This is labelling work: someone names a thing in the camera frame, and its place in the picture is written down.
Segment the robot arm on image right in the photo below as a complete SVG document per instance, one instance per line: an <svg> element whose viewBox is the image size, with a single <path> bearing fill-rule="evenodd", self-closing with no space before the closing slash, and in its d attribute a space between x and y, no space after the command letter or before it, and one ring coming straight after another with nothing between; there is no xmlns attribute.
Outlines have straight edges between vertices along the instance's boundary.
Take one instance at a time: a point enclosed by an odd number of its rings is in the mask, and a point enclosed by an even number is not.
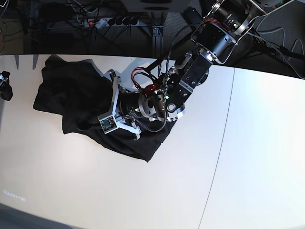
<svg viewBox="0 0 305 229"><path fill-rule="evenodd" d="M245 5L235 0L216 1L191 35L196 49L187 52L174 66L166 65L165 72L152 79L150 85L141 87L135 83L134 92L121 87L120 77L114 70L109 70L112 102L109 111L98 116L104 133L124 129L140 138L143 129L157 132L145 125L144 119L166 125L181 118L186 100L203 82L212 64L227 61L257 18L268 16L286 5L286 0L250 0Z"/></svg>

